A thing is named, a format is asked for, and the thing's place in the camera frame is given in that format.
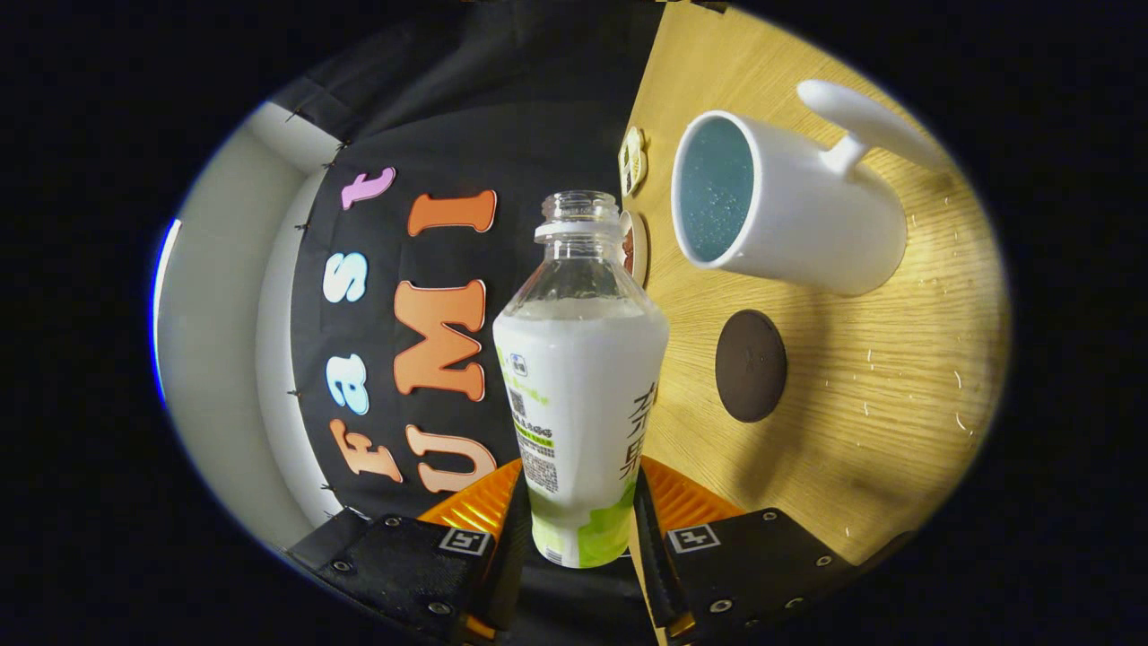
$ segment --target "blue letter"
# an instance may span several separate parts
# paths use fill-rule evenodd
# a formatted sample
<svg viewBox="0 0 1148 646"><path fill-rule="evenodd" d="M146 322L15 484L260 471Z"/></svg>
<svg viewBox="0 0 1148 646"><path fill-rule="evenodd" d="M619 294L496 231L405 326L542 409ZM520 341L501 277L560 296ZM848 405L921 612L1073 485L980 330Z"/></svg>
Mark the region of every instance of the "blue letter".
<svg viewBox="0 0 1148 646"><path fill-rule="evenodd" d="M355 302L366 293L366 258L363 254L334 254L323 272L323 295L331 302Z"/></svg>
<svg viewBox="0 0 1148 646"><path fill-rule="evenodd" d="M347 406L356 415L365 415L371 403L366 397L366 366L357 355L350 359L332 357L327 360L327 388L339 406Z"/></svg>

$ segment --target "white wall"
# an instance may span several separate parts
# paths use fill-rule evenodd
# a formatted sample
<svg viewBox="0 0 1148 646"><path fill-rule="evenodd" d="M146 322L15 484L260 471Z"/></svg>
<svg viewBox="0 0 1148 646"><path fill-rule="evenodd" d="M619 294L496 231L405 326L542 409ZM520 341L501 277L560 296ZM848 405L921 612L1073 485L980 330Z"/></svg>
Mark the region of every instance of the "white wall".
<svg viewBox="0 0 1148 646"><path fill-rule="evenodd" d="M249 127L236 130L177 216L157 319L166 404L192 461L240 523L285 546L313 526L279 472L257 404L256 317L303 179Z"/></svg>
<svg viewBox="0 0 1148 646"><path fill-rule="evenodd" d="M339 140L303 117L274 103L263 103L247 118L251 132L303 174L310 176L335 157Z"/></svg>
<svg viewBox="0 0 1148 646"><path fill-rule="evenodd" d="M286 394L295 390L290 357L290 294L302 238L295 225L307 221L324 174L324 171L315 172L303 181L279 225L263 277L255 335L259 407L267 441L287 489L315 527L323 524L327 514L338 514L342 505L333 493L320 489L326 480L307 439L303 415L295 398Z"/></svg>

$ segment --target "bottle label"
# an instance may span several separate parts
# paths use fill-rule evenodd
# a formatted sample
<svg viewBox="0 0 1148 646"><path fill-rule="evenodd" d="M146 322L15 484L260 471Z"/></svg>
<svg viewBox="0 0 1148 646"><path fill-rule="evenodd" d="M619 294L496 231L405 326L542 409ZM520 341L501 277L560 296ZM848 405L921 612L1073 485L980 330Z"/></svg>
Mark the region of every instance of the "bottle label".
<svg viewBox="0 0 1148 646"><path fill-rule="evenodd" d="M626 551L666 341L645 317L496 320L534 540L548 560L591 568Z"/></svg>

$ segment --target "plastic bottle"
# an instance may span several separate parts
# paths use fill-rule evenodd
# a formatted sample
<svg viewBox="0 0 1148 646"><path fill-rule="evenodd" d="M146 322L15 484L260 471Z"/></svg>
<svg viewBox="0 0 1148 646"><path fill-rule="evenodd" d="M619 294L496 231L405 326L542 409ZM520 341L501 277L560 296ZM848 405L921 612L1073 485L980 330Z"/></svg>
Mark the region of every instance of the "plastic bottle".
<svg viewBox="0 0 1148 646"><path fill-rule="evenodd" d="M629 538L642 444L669 322L618 260L614 197L542 204L545 259L494 322L533 516L550 561L592 568Z"/></svg>

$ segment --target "white mug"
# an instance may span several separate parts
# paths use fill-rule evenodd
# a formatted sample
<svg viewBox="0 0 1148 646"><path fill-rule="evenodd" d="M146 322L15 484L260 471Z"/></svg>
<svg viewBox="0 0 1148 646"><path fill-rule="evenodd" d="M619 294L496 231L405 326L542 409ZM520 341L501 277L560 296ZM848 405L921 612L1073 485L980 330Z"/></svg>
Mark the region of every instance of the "white mug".
<svg viewBox="0 0 1148 646"><path fill-rule="evenodd" d="M677 243L695 265L812 285L843 295L881 286L905 255L905 211L858 164L881 146L926 168L941 154L881 103L824 80L798 84L815 112L848 130L832 149L709 110L685 129L670 186Z"/></svg>

